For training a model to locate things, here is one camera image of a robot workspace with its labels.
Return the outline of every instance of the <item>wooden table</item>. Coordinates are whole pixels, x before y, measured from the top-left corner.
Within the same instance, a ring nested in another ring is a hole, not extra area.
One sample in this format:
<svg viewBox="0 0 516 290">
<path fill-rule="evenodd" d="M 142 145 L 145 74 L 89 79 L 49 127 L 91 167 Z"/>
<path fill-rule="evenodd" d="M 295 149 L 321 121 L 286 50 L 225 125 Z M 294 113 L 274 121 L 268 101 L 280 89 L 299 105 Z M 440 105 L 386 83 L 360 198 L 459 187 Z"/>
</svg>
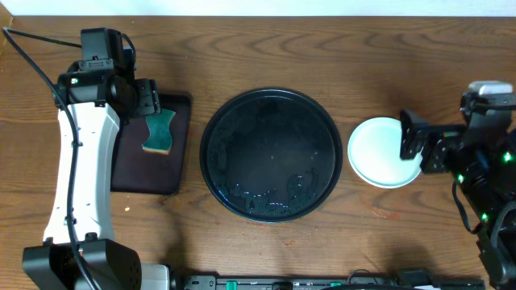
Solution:
<svg viewBox="0 0 516 290">
<path fill-rule="evenodd" d="M 175 197 L 112 193 L 117 241 L 146 263 L 182 274 L 347 276 L 427 267 L 439 276 L 487 279 L 476 237 L 462 226 L 448 175 L 397 189 L 363 182 L 347 159 L 333 193 L 294 222 L 234 215 L 205 185 L 199 143 L 210 117 L 249 89 L 285 87 L 319 102 L 344 148 L 367 118 L 408 107 L 435 124 L 462 122 L 471 81 L 516 82 L 515 19 L 16 17 L 14 28 L 79 42 L 87 27 L 127 33 L 137 77 L 189 91 L 192 117 L 181 190 Z M 56 80 L 75 48 L 17 38 Z M 11 48 L 0 61 L 0 288 L 34 288 L 24 247 L 41 244 L 56 191 L 59 127 L 52 96 Z"/>
</svg>

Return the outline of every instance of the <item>white background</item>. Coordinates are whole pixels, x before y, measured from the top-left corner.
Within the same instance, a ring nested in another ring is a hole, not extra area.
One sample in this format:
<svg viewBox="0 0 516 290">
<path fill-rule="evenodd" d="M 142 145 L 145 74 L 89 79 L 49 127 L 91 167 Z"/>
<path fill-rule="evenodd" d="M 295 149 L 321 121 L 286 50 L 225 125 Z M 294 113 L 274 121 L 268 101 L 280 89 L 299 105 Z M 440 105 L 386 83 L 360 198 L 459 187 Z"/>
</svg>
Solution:
<svg viewBox="0 0 516 290">
<path fill-rule="evenodd" d="M 516 0 L 0 0 L 12 15 L 516 16 Z"/>
</svg>

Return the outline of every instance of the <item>sponge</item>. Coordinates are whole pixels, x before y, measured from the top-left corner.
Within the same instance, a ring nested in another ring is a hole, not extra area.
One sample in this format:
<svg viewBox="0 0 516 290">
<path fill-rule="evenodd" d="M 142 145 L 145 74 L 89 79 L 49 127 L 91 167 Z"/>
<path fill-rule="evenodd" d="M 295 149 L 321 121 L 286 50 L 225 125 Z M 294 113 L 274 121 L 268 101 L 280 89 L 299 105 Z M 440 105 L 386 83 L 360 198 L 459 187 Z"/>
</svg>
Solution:
<svg viewBox="0 0 516 290">
<path fill-rule="evenodd" d="M 170 122 L 176 112 L 171 110 L 161 110 L 161 114 L 147 116 L 145 118 L 150 132 L 147 141 L 142 144 L 142 148 L 151 153 L 168 155 L 172 148 L 172 135 L 170 134 Z"/>
</svg>

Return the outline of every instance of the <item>green scouring pad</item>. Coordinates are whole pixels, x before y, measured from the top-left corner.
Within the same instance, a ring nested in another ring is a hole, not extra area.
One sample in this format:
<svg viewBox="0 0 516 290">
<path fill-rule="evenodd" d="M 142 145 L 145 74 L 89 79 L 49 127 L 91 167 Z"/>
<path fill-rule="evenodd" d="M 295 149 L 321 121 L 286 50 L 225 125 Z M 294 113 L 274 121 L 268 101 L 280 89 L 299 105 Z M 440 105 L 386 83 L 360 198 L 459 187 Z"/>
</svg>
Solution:
<svg viewBox="0 0 516 290">
<path fill-rule="evenodd" d="M 142 148 L 151 153 L 168 155 L 172 148 L 172 136 L 170 135 L 170 122 L 176 112 L 171 110 L 161 110 L 161 114 L 147 116 L 147 127 L 150 132 L 147 141 L 142 144 Z"/>
</svg>

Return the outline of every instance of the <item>round black tray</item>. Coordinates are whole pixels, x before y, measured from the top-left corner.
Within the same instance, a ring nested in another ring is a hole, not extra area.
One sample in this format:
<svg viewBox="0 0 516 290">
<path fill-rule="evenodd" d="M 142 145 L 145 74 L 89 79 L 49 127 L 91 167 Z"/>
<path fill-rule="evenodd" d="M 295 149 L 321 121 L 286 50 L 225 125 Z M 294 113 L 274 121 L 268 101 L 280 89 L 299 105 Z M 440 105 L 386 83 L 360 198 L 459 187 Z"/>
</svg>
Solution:
<svg viewBox="0 0 516 290">
<path fill-rule="evenodd" d="M 316 101 L 286 89 L 258 89 L 215 113 L 200 160 L 208 188 L 229 210 L 257 222 L 286 222 L 327 198 L 343 151 L 333 120 Z"/>
</svg>

